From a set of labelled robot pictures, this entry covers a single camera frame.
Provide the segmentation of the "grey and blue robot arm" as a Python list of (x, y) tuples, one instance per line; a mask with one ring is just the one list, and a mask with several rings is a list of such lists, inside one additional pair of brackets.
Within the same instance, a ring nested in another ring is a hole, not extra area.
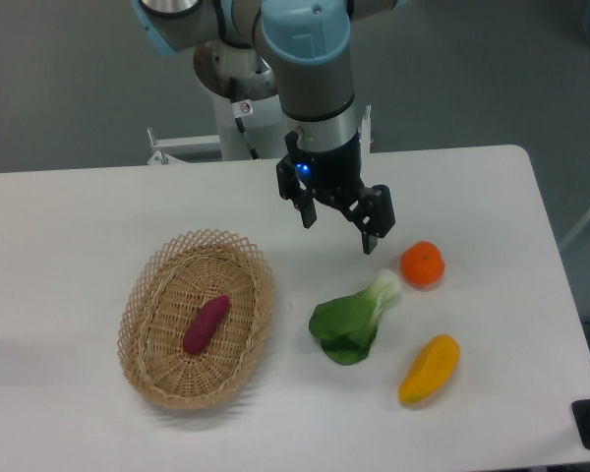
[(220, 45), (215, 73), (230, 99), (252, 97), (261, 80), (285, 118), (285, 156), (276, 165), (279, 195), (305, 227), (315, 204), (340, 211), (360, 231), (365, 253), (395, 223), (390, 190), (362, 182), (369, 150), (354, 106), (350, 57), (353, 22), (396, 7), (394, 1), (135, 1), (154, 48), (175, 54)]

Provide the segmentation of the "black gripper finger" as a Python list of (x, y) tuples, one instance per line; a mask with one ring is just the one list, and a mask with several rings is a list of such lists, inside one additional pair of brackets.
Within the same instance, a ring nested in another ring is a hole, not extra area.
[(292, 167), (277, 168), (277, 183), (279, 196), (292, 202), (300, 213), (303, 226), (309, 229), (317, 220), (312, 193), (301, 187), (301, 182)]
[(395, 224), (390, 189), (386, 185), (360, 188), (348, 208), (348, 220), (361, 233), (363, 253), (370, 255)]

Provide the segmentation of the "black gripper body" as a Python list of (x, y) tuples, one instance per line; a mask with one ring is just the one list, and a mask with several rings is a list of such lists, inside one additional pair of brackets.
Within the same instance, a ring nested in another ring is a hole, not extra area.
[(358, 190), (365, 187), (361, 179), (359, 134), (340, 147), (324, 151), (303, 150), (298, 139), (295, 131), (285, 136), (287, 153), (276, 164), (276, 174), (279, 166), (292, 167), (301, 187), (310, 191), (314, 200), (348, 216)]

